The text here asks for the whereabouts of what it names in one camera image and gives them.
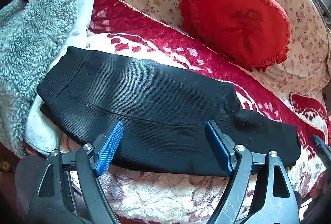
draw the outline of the cushion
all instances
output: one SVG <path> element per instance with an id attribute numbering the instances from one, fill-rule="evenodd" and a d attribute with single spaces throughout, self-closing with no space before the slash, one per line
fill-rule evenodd
<path id="1" fill-rule="evenodd" d="M 287 58 L 290 22 L 276 0 L 182 0 L 179 7 L 183 30 L 249 71 Z"/>

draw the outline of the ribbed fabric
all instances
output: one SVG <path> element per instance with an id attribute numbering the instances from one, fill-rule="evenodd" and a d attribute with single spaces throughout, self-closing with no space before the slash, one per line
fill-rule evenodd
<path id="1" fill-rule="evenodd" d="M 122 120 L 112 163 L 127 169 L 224 176 L 204 135 L 212 119 L 236 144 L 277 151 L 285 166 L 301 152 L 295 126 L 240 109 L 230 84 L 153 60 L 69 47 L 37 92 L 43 113 L 81 145 Z"/>

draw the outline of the white cloth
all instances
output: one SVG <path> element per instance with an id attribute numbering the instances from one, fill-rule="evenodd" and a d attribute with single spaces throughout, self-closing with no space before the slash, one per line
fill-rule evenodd
<path id="1" fill-rule="evenodd" d="M 77 0 L 78 17 L 67 41 L 49 66 L 49 70 L 66 54 L 69 46 L 86 47 L 87 28 L 90 24 L 94 0 Z M 40 111 L 43 100 L 36 96 L 25 125 L 25 141 L 38 152 L 48 155 L 50 151 L 59 147 L 61 131 Z"/>

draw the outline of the bed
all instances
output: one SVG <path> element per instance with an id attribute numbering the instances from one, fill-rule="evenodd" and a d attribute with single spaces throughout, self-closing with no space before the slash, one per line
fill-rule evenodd
<path id="1" fill-rule="evenodd" d="M 277 0 L 291 21 L 290 50 L 285 62 L 267 68 L 265 73 L 256 70 L 251 73 L 227 63 L 199 41 L 179 32 L 182 20 L 179 1 L 94 0 L 86 49 L 149 58 L 232 83 L 243 108 L 298 126 L 302 154 L 288 174 L 294 189 L 302 196 L 318 189 L 325 166 L 316 156 L 309 136 L 318 134 L 325 141 L 328 139 L 321 90 L 330 79 L 330 31 L 312 1 Z M 118 14 L 126 18 L 125 24 L 119 23 Z M 136 27 L 132 18 L 143 21 L 145 30 Z M 153 35 L 146 31 L 146 25 L 153 29 Z M 78 147 L 61 134 L 61 151 Z M 31 144 L 27 148 L 30 154 L 38 151 Z M 74 173 L 72 178 L 79 186 Z M 114 212 L 120 221 L 130 223 L 205 223 L 227 181 L 208 176 L 143 173 L 115 166 L 100 178 Z M 241 216 L 248 212 L 255 181 L 256 176 L 252 176 Z"/>

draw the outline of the ribbed hem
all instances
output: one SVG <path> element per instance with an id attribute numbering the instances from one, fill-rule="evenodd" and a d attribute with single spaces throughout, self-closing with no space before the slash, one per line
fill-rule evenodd
<path id="1" fill-rule="evenodd" d="M 38 85 L 37 93 L 45 103 L 50 104 L 83 67 L 90 51 L 69 46 L 67 53 L 52 68 Z"/>

